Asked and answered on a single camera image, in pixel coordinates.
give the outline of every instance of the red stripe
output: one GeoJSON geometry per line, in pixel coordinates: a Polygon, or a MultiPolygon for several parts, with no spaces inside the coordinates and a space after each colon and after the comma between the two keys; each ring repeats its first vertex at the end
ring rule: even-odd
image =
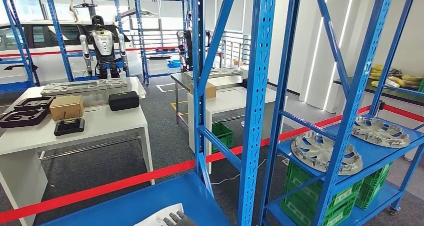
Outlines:
{"type": "Polygon", "coordinates": [[[383,109],[394,112],[394,113],[399,114],[399,115],[404,116],[404,117],[411,118],[411,119],[418,121],[418,122],[424,122],[423,116],[409,112],[409,111],[405,111],[404,109],[401,109],[401,108],[397,108],[397,107],[394,107],[394,106],[391,106],[391,105],[388,105],[388,104],[384,104],[383,109]]]}
{"type": "MultiPolygon", "coordinates": [[[[367,110],[370,109],[370,106],[367,107],[363,107],[361,109],[358,110],[358,113],[362,113],[365,112],[367,110]]],[[[318,123],[316,123],[316,126],[325,126],[331,123],[335,123],[337,121],[340,121],[342,118],[341,115],[336,116],[336,117],[332,117],[323,121],[320,121],[318,123]]],[[[309,131],[310,129],[307,127],[302,127],[302,128],[298,128],[296,130],[293,131],[289,131],[289,132],[285,132],[280,134],[280,136],[278,137],[279,140],[283,140],[289,137],[293,137],[296,136],[298,134],[304,133],[309,131]]],[[[263,139],[260,141],[260,146],[265,146],[268,145],[270,142],[270,139],[263,139]]],[[[232,148],[231,151],[234,154],[240,154],[242,152],[242,146],[238,146],[235,148],[232,148]]],[[[214,161],[218,161],[221,159],[224,159],[224,155],[220,152],[208,155],[206,157],[206,162],[214,162],[214,161]]],[[[18,209],[12,209],[12,210],[8,210],[5,212],[0,213],[0,223],[6,223],[21,217],[26,217],[32,214],[37,214],[37,213],[41,213],[41,212],[45,212],[48,210],[52,210],[58,207],[63,207],[72,203],[76,203],[76,202],[80,202],[89,198],[93,198],[93,197],[97,197],[106,193],[110,193],[113,191],[117,191],[123,188],[127,188],[127,187],[131,187],[143,182],[147,182],[149,180],[152,179],[156,179],[156,178],[160,178],[160,177],[164,177],[164,176],[168,176],[177,172],[181,172],[184,170],[188,170],[188,169],[192,169],[195,166],[195,161],[194,160],[189,160],[186,162],[182,162],[182,163],[178,163],[178,164],[174,164],[168,167],[163,167],[160,169],[156,169],[152,172],[147,172],[147,173],[143,173],[143,174],[139,174],[133,177],[129,177],[126,179],[122,179],[116,182],[112,182],[112,183],[108,183],[108,184],[104,184],[98,187],[93,187],[90,189],[86,189],[86,190],[82,190],[79,192],[75,192],[75,193],[71,193],[71,194],[67,194],[64,196],[60,196],[60,197],[56,197],[53,199],[49,199],[43,202],[39,202],[36,204],[31,204],[25,207],[21,207],[18,209]]]]}
{"type": "MultiPolygon", "coordinates": [[[[165,50],[165,49],[176,49],[176,47],[148,47],[146,50],[165,50]]],[[[127,48],[127,51],[139,51],[140,48],[127,48]]],[[[68,50],[67,52],[82,52],[82,50],[68,50]]],[[[31,52],[31,56],[42,56],[42,55],[51,55],[51,54],[60,54],[60,51],[54,52],[31,52]]],[[[0,57],[20,57],[19,53],[17,54],[0,54],[0,57]]]]}

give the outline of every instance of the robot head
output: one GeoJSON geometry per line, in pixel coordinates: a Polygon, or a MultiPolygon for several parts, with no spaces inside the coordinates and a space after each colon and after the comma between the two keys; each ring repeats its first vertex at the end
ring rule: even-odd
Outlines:
{"type": "Polygon", "coordinates": [[[91,23],[96,30],[105,28],[105,22],[101,16],[93,16],[91,18],[91,23]]]}

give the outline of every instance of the cardboard box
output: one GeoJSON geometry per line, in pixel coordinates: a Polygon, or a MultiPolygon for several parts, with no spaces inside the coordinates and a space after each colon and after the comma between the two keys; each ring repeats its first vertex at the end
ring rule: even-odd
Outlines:
{"type": "MultiPolygon", "coordinates": [[[[190,93],[193,94],[193,83],[190,84],[190,93]]],[[[205,98],[214,98],[217,97],[217,87],[211,83],[206,83],[206,89],[204,91],[205,98]]]]}
{"type": "Polygon", "coordinates": [[[50,104],[50,113],[54,121],[82,117],[84,113],[83,97],[57,97],[50,104]]]}

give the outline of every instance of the power cord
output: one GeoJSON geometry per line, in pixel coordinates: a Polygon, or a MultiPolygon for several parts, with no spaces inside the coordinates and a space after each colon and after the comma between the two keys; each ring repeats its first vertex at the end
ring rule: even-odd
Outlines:
{"type": "MultiPolygon", "coordinates": [[[[286,164],[286,165],[288,165],[288,158],[286,158],[286,157],[284,157],[283,155],[280,155],[280,154],[277,154],[277,156],[280,156],[280,157],[283,157],[284,158],[284,160],[282,161],[284,164],[286,164]]],[[[257,167],[259,168],[265,161],[267,160],[267,158],[265,158],[257,167]]],[[[223,182],[225,182],[225,181],[227,181],[227,180],[234,180],[234,179],[236,179],[237,177],[239,177],[240,176],[240,173],[239,174],[237,174],[235,177],[233,177],[233,178],[226,178],[226,179],[224,179],[224,180],[222,180],[221,182],[214,182],[214,183],[211,183],[211,185],[218,185],[218,184],[221,184],[221,183],[223,183],[223,182]]]]}

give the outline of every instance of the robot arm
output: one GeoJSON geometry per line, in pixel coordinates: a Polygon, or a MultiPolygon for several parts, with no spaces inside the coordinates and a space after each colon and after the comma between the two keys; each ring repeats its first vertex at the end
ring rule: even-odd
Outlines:
{"type": "Polygon", "coordinates": [[[92,69],[92,61],[91,61],[89,45],[87,44],[87,36],[81,35],[79,36],[79,40],[81,41],[81,46],[82,46],[82,57],[84,57],[85,64],[87,66],[88,79],[91,80],[93,76],[93,69],[92,69]]]}
{"type": "Polygon", "coordinates": [[[119,33],[118,39],[119,39],[119,52],[120,52],[120,57],[122,58],[123,71],[127,72],[128,71],[128,60],[127,60],[127,53],[125,51],[124,36],[121,33],[119,33]]]}
{"type": "Polygon", "coordinates": [[[181,71],[187,70],[186,65],[186,50],[184,49],[184,32],[183,31],[177,31],[176,37],[178,38],[178,50],[179,50],[179,62],[181,71]]]}

